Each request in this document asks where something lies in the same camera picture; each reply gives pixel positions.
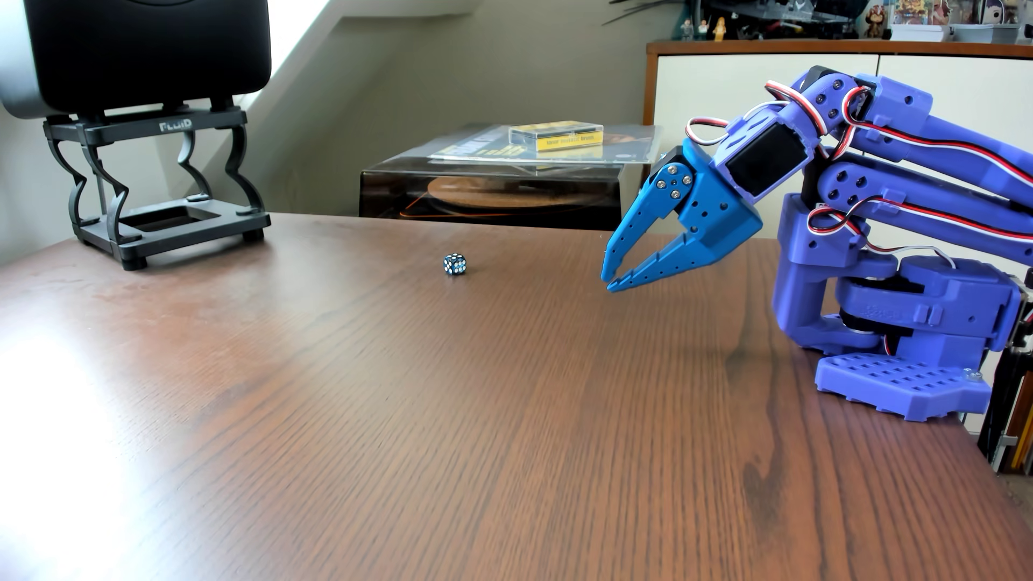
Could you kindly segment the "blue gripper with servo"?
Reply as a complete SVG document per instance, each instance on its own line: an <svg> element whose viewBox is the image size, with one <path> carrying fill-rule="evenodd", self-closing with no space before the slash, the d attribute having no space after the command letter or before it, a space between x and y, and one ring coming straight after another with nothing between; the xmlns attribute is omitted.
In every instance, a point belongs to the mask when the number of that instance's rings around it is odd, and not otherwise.
<svg viewBox="0 0 1033 581"><path fill-rule="evenodd" d="M800 133L777 109L735 119L714 155L695 139L685 137L687 160L657 164L613 231L601 265L606 289L652 284L727 257L762 228L756 204L814 158L809 151L813 145L813 137ZM686 232L618 275L641 236L682 204Z"/></svg>

